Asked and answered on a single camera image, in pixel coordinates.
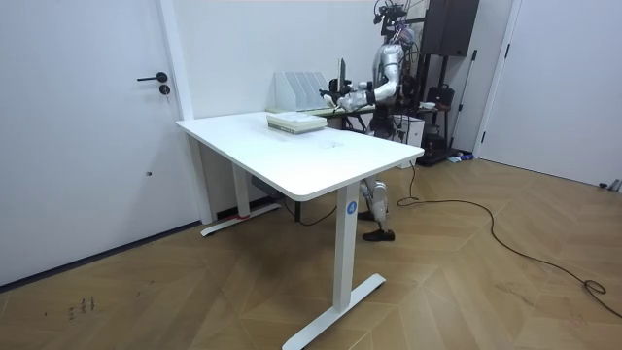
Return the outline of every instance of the door frame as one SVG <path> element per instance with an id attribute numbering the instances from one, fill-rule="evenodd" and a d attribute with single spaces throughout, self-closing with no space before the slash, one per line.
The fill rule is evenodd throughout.
<path id="1" fill-rule="evenodd" d="M 186 73 L 186 63 L 184 62 L 184 54 L 173 1 L 174 0 L 157 0 L 159 4 L 160 23 L 163 29 L 164 47 L 168 51 L 168 61 L 172 69 L 173 90 L 178 100 L 179 114 L 182 120 L 190 121 L 194 120 L 194 110 L 192 108 L 190 84 Z M 186 139 L 189 147 L 185 151 L 185 164 L 188 168 L 191 167 L 190 173 L 192 174 L 192 184 L 201 223 L 207 225 L 214 222 L 216 219 L 212 217 L 199 143 L 187 135 Z"/>
<path id="2" fill-rule="evenodd" d="M 514 28 L 516 27 L 516 22 L 518 21 L 518 15 L 520 14 L 522 5 L 523 0 L 514 0 L 512 4 L 512 10 L 509 14 L 509 19 L 507 20 L 505 35 L 503 36 L 503 41 L 501 42 L 499 58 L 497 59 L 497 66 L 495 67 L 495 75 L 493 76 L 490 91 L 488 92 L 488 99 L 486 100 L 484 116 L 482 117 L 482 121 L 480 122 L 479 131 L 477 132 L 477 138 L 475 139 L 475 149 L 473 150 L 473 155 L 476 158 L 479 158 L 482 149 L 484 133 L 486 132 L 486 128 L 488 127 L 488 123 L 493 114 L 495 99 L 497 98 L 497 90 L 503 76 L 503 68 L 505 67 L 505 53 L 508 50 L 507 46 L 511 44 L 512 37 L 514 36 Z"/>

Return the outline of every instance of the door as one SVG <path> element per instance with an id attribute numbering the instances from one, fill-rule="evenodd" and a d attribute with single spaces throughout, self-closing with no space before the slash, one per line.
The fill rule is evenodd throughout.
<path id="1" fill-rule="evenodd" d="M 0 285 L 198 219 L 175 94 L 136 81 L 163 33 L 157 0 L 0 2 Z"/>
<path id="2" fill-rule="evenodd" d="M 481 158 L 588 184 L 622 178 L 622 2 L 523 0 Z"/>

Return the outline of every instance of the humanoid robot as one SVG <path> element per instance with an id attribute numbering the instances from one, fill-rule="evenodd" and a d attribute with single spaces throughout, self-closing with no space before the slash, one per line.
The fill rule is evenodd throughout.
<path id="1" fill-rule="evenodd" d="M 320 94 L 329 106 L 342 108 L 348 112 L 375 104 L 376 111 L 369 123 L 369 129 L 373 132 L 373 136 L 388 139 L 395 132 L 395 121 L 391 111 L 399 95 L 404 52 L 414 44 L 415 33 L 411 28 L 397 21 L 398 17 L 405 16 L 401 7 L 393 6 L 380 10 L 374 23 L 384 18 L 383 32 L 385 32 L 387 22 L 394 26 L 395 31 L 391 32 L 392 36 L 386 37 L 385 44 L 376 53 L 372 67 L 373 81 L 352 85 L 350 81 L 344 80 L 341 83 L 339 80 L 332 80 L 329 91 L 321 90 Z M 361 187 L 368 211 L 359 213 L 359 219 L 375 221 L 379 226 L 376 231 L 364 234 L 363 239 L 373 242 L 395 240 L 396 235 L 387 228 L 389 208 L 387 186 L 374 175 L 364 179 Z"/>

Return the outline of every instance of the wooden floor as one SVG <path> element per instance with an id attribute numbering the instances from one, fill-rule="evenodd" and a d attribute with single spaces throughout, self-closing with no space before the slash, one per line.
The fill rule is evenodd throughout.
<path id="1" fill-rule="evenodd" d="M 411 172 L 383 179 L 392 202 Z M 622 194 L 483 160 L 418 169 L 415 193 L 486 205 L 499 237 L 582 278 L 622 311 Z M 306 222 L 334 193 L 304 204 Z M 392 243 L 360 234 L 355 284 L 387 283 L 307 349 L 621 349 L 622 320 L 567 275 L 506 251 L 485 212 L 391 208 Z M 280 349 L 331 304 L 334 216 L 285 210 L 202 238 L 169 236 L 0 295 L 0 349 Z"/>

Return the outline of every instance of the robot leg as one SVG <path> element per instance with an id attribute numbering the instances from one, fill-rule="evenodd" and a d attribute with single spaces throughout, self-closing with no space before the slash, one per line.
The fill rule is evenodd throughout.
<path id="1" fill-rule="evenodd" d="M 376 176 L 364 179 L 361 183 L 363 196 L 369 211 L 359 214 L 359 219 L 373 220 L 378 223 L 379 229 L 374 232 L 366 233 L 363 239 L 371 242 L 393 241 L 396 235 L 387 229 L 387 185 L 377 180 Z"/>

